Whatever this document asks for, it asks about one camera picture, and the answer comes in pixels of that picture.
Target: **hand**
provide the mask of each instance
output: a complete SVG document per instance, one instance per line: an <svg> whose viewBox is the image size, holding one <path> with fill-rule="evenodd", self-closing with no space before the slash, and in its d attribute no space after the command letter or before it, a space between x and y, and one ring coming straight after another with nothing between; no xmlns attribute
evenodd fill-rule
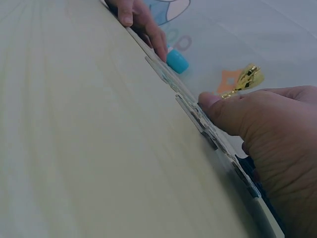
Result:
<svg viewBox="0 0 317 238"><path fill-rule="evenodd" d="M244 140L286 237L317 237L317 87L199 96L220 129Z"/></svg>
<svg viewBox="0 0 317 238"><path fill-rule="evenodd" d="M132 29L166 62L167 42L165 33L155 23L150 9L142 0L106 0L111 9L117 10L121 24Z"/></svg>

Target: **cartoon print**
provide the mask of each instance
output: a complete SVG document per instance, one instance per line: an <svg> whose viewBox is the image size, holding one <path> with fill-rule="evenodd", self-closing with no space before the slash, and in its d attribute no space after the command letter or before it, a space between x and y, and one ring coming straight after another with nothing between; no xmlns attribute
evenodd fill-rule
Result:
<svg viewBox="0 0 317 238"><path fill-rule="evenodd" d="M191 0L144 0L157 25L163 25L182 14Z"/></svg>

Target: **blue cap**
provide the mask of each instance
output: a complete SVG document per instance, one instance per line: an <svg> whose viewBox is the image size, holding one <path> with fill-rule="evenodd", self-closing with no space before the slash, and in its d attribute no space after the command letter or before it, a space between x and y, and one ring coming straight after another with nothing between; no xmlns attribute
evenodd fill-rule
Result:
<svg viewBox="0 0 317 238"><path fill-rule="evenodd" d="M169 67L171 67L176 73L181 74L184 72L189 64L185 60L185 58L181 55L180 52L178 52L175 49L172 49L168 54L167 54L167 59L166 63Z"/></svg>

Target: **wood grain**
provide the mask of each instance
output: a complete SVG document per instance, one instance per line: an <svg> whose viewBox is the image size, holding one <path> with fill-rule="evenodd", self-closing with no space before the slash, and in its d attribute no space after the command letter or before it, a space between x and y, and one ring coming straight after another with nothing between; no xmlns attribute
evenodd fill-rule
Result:
<svg viewBox="0 0 317 238"><path fill-rule="evenodd" d="M99 0L0 0L0 32L3 237L257 237L216 153Z"/></svg>

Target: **gold toy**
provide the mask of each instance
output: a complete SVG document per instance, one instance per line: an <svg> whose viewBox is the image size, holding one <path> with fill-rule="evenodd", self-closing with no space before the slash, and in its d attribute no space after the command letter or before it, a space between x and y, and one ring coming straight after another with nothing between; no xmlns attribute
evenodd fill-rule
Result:
<svg viewBox="0 0 317 238"><path fill-rule="evenodd" d="M258 86L263 82L263 80L264 75L261 72L260 67L251 63L242 70L236 87L230 92L221 94L221 97L225 99L234 96L241 90L251 89Z"/></svg>

